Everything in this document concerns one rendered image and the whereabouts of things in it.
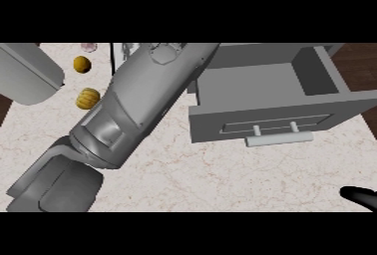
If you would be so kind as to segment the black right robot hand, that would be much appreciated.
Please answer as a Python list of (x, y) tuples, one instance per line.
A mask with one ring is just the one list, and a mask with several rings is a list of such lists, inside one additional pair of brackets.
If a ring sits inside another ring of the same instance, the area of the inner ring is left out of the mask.
[(343, 186), (340, 196), (377, 213), (377, 191), (356, 186)]

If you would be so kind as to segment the grey drawer front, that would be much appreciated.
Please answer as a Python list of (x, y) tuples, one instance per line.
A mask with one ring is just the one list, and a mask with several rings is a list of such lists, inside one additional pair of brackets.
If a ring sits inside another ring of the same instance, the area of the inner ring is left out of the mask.
[(188, 108), (191, 142), (207, 142), (290, 133), (296, 122), (301, 131), (328, 130), (377, 106), (377, 91), (303, 96), (282, 101), (245, 99), (232, 106)]

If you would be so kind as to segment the grey open drawer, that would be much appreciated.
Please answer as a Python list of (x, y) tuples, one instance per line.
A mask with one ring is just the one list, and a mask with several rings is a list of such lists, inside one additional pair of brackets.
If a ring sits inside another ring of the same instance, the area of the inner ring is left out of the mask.
[(377, 91), (349, 90), (331, 61), (338, 43), (223, 43), (197, 81), (194, 114), (347, 103), (377, 106)]

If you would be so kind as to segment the ribbed yellow round fruit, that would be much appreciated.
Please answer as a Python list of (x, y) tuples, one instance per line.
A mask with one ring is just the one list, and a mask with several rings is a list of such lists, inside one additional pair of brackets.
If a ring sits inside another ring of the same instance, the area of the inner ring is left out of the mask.
[(75, 105), (81, 110), (89, 110), (99, 100), (100, 93), (95, 89), (86, 88), (78, 94)]

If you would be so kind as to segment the smooth yellow lemon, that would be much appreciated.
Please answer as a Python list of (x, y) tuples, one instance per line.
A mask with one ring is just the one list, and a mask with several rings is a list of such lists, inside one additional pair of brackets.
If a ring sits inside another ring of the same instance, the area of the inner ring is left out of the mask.
[(84, 56), (78, 56), (74, 59), (74, 69), (81, 74), (86, 74), (92, 70), (92, 62)]

